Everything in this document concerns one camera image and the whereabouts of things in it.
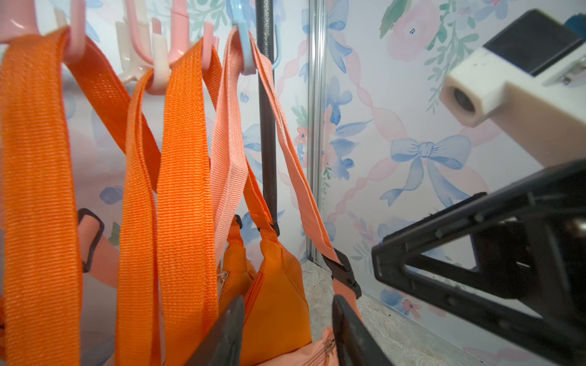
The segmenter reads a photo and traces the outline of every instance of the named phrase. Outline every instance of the bag strap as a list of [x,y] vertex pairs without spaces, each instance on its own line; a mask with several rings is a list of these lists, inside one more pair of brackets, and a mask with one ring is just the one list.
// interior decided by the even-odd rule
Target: bag strap
[[117,365],[161,364],[156,208],[145,164],[141,112],[152,74],[147,71],[137,82],[128,107],[114,353]]
[[[67,67],[118,147],[126,153],[126,128],[130,95],[108,60],[98,46],[86,38],[86,51],[83,58],[78,63],[67,65]],[[156,192],[161,152],[142,111],[140,116],[146,169],[151,186]]]
[[[184,365],[218,317],[201,53],[200,40],[175,63],[166,91],[157,263],[168,366]],[[214,49],[203,75],[214,103],[221,76]]]
[[256,42],[253,41],[254,38],[252,33],[250,33],[250,39],[258,75],[267,92],[268,99],[271,102],[272,112],[277,123],[277,136],[285,156],[285,162],[287,164],[287,171],[289,171],[291,183],[295,190],[295,194],[297,195],[303,228],[306,235],[311,238],[315,248],[325,257],[325,259],[327,259],[326,262],[332,269],[332,286],[334,294],[344,296],[348,301],[348,304],[350,304],[356,314],[360,317],[356,304],[356,299],[362,294],[360,286],[358,286],[354,279],[350,262],[345,256],[339,258],[339,255],[342,256],[342,254],[336,252],[330,243],[328,232],[326,231],[321,215],[319,214],[318,206],[315,203],[314,196],[309,188],[309,183],[303,172],[303,167],[297,157],[297,150],[295,149],[289,134],[285,112],[283,111],[281,103],[277,97],[277,92],[274,88],[271,61],[260,52]]
[[[11,364],[80,362],[80,250],[61,88],[68,39],[69,28],[15,39],[0,71]],[[84,56],[69,69],[125,151],[130,96],[107,59],[86,38]],[[148,179],[156,186],[160,154],[142,116],[141,123]]]
[[[230,52],[235,47],[237,52]],[[212,135],[212,210],[216,264],[223,256],[230,223],[240,204],[248,170],[240,125],[237,98],[238,76],[243,67],[240,43],[229,38],[224,53],[221,86],[216,105],[216,123]]]

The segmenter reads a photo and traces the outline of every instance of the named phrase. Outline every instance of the blue hook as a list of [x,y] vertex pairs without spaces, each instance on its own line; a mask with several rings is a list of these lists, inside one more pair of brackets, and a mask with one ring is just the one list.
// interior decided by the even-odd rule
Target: blue hook
[[230,6],[232,10],[232,25],[238,27],[242,56],[244,57],[244,70],[242,70],[242,75],[253,75],[256,73],[256,66],[254,65],[253,51],[250,47],[250,37],[248,35],[248,25],[244,19],[241,0],[231,0]]

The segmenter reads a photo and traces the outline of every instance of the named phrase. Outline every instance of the camera lens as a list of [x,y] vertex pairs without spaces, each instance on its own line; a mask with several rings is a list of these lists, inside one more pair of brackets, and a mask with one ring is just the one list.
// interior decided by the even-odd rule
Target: camera lens
[[466,94],[464,94],[463,91],[461,91],[458,88],[455,88],[454,89],[454,97],[456,98],[456,102],[458,102],[460,107],[464,108],[468,112],[474,113],[474,111],[475,111],[474,104],[472,103],[470,98],[468,98],[466,96]]

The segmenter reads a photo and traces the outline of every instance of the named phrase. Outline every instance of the plastic strap adjuster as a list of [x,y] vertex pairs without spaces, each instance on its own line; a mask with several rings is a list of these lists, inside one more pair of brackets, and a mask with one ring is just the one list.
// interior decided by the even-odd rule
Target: plastic strap adjuster
[[242,229],[242,219],[240,218],[240,215],[234,215],[234,218],[236,219],[238,226],[240,226],[240,228]]
[[336,251],[338,259],[340,259],[342,265],[339,265],[338,263],[329,259],[327,256],[322,255],[323,260],[326,262],[329,269],[332,270],[332,279],[337,279],[338,281],[342,282],[344,285],[354,291],[357,299],[360,299],[362,296],[362,289],[354,278],[354,272],[352,271],[352,266],[350,265],[348,257],[346,257],[344,253],[340,252],[336,248],[334,248],[334,250]]
[[81,221],[85,215],[88,215],[88,216],[95,218],[98,221],[98,223],[100,224],[100,229],[98,230],[98,232],[96,233],[96,236],[94,237],[94,239],[92,240],[92,242],[90,244],[90,250],[87,253],[87,262],[84,262],[83,260],[81,261],[83,273],[87,273],[91,270],[91,260],[94,258],[94,251],[96,250],[96,247],[98,246],[98,243],[100,242],[102,234],[104,233],[104,223],[102,222],[102,220],[100,220],[100,218],[97,217],[96,214],[94,214],[93,212],[91,212],[87,208],[80,208],[77,211],[77,225],[79,225],[81,223]]

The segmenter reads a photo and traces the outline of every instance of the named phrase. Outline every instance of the blue bow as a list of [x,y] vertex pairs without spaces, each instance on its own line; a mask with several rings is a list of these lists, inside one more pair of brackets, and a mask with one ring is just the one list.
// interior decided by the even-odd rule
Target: blue bow
[[431,185],[434,187],[441,203],[445,207],[454,204],[452,200],[464,200],[470,197],[457,189],[452,183],[440,173],[434,162],[447,166],[450,169],[462,169],[471,148],[470,140],[466,136],[455,135],[439,141],[438,143],[418,143],[413,139],[395,140],[391,144],[391,158],[396,162],[411,163],[409,176],[403,188],[395,188],[386,191],[379,199],[387,200],[389,207],[403,193],[417,189],[423,182],[423,164],[421,159],[428,159],[427,172],[430,175]]

